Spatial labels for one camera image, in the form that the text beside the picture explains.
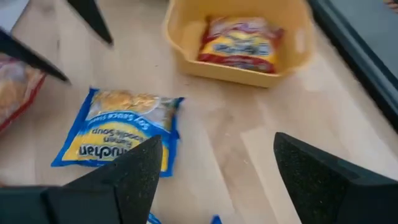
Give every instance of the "black object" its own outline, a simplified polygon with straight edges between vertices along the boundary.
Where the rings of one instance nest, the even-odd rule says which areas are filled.
[[[398,131],[398,15],[382,0],[307,1],[318,25]]]
[[[113,38],[94,0],[68,0],[88,25],[109,45]]]
[[[398,223],[398,182],[284,133],[274,152],[303,224]]]
[[[155,136],[63,187],[0,188],[0,223],[145,224],[161,163]]]
[[[0,27],[0,52],[7,54],[10,57],[14,57],[21,60],[34,68],[38,68],[41,71],[54,76],[62,81],[69,82],[66,77],[56,66],[54,66],[48,60],[39,57],[35,52],[29,49],[27,46],[7,34],[6,31]]]

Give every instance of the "noodle image on package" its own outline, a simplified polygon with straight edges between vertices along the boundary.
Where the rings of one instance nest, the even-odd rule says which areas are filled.
[[[155,135],[162,136],[161,177],[173,175],[177,111],[183,98],[91,88],[52,167],[98,167]]]

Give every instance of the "wooden countertop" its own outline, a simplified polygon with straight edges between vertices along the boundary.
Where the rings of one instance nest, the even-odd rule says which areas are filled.
[[[175,176],[152,211],[164,223],[300,223],[272,143],[286,132],[398,180],[398,138],[327,39],[301,71],[266,90],[175,71],[162,35],[163,0],[98,0],[115,38],[104,46],[63,0],[31,0],[13,34],[68,75],[0,135],[5,184],[65,184],[92,168],[50,168],[90,85],[185,96]]]

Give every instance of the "light wood surface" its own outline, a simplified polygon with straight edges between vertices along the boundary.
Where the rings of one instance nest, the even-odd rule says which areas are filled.
[[[300,223],[272,143],[286,132],[398,180],[396,133],[321,32],[312,61],[266,90],[175,71],[163,0],[97,1],[115,38],[104,46],[63,0],[32,0],[13,34],[58,65],[32,107],[0,135],[5,184],[64,184],[92,168],[50,168],[90,85],[185,96],[175,176],[152,207],[164,223]]]

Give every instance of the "red and yellow package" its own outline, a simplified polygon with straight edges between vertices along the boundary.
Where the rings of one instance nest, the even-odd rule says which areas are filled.
[[[261,17],[210,19],[198,60],[275,73],[276,49],[283,33]]]

